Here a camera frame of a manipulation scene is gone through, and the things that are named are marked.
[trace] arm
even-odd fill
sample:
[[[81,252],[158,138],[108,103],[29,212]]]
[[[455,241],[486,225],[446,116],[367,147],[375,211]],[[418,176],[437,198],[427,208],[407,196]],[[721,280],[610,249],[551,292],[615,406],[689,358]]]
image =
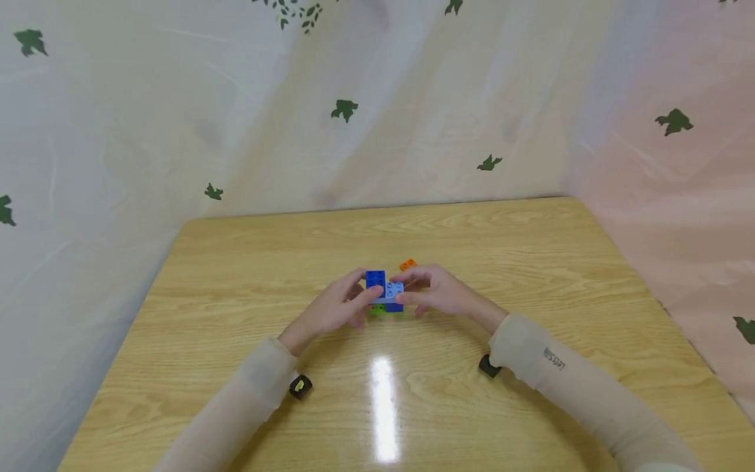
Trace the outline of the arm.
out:
[[[490,363],[569,413],[611,452],[620,469],[702,470],[687,445],[613,377],[551,338],[537,323],[509,314],[439,266],[412,267],[391,278],[410,290],[399,303],[468,316],[492,335]]]
[[[276,339],[257,346],[162,456],[158,472],[225,470],[278,409],[296,357]]]
[[[157,472],[220,472],[278,409],[309,344],[346,322],[361,325],[365,308],[383,293],[364,290],[354,270],[330,284],[277,339],[257,346],[199,414],[181,432]]]
[[[702,470],[671,428],[626,387],[551,338],[537,323],[511,314],[490,340],[490,363],[569,413],[611,453],[621,470]]]

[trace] sleeve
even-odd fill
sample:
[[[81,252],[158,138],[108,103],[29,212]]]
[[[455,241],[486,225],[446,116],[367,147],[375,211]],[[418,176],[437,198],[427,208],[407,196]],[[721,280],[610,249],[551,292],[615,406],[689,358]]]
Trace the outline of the sleeve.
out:
[[[490,363],[569,413],[623,471],[702,470],[692,451],[650,408],[534,321],[510,314],[490,340]]]
[[[295,366],[296,358],[277,339],[257,346],[181,432],[155,471],[226,470],[259,426],[280,406]]]

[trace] hand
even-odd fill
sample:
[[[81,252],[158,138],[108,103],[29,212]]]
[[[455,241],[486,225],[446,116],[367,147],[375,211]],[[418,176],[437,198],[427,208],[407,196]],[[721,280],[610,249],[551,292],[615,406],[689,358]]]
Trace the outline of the hand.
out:
[[[439,265],[411,267],[390,281],[403,282],[405,291],[396,297],[396,303],[417,305],[417,316],[432,307],[451,315],[468,316],[493,334],[509,314]]]
[[[315,338],[334,331],[347,322],[361,327],[367,306],[383,294],[383,288],[379,285],[365,290],[359,284],[364,276],[364,269],[355,269],[332,282],[317,295],[278,337],[288,352],[299,356]]]

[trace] orange lego brick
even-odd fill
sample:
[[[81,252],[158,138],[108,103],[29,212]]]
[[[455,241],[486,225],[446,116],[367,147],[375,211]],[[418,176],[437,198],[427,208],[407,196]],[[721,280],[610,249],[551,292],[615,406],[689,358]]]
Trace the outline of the orange lego brick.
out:
[[[401,263],[401,265],[399,266],[399,269],[401,269],[401,271],[403,272],[403,271],[407,270],[409,267],[413,267],[413,266],[416,266],[416,265],[417,265],[417,263],[414,262],[414,259],[407,259],[406,261],[403,261]]]

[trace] person's left hand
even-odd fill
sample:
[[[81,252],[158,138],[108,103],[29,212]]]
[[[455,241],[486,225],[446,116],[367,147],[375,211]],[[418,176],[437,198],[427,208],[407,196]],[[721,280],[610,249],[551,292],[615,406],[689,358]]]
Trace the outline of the person's left hand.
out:
[[[367,306],[383,294],[379,285],[365,290],[359,284],[364,276],[364,269],[355,269],[328,285],[278,337],[288,352],[299,356],[318,336],[347,322],[361,327]]]

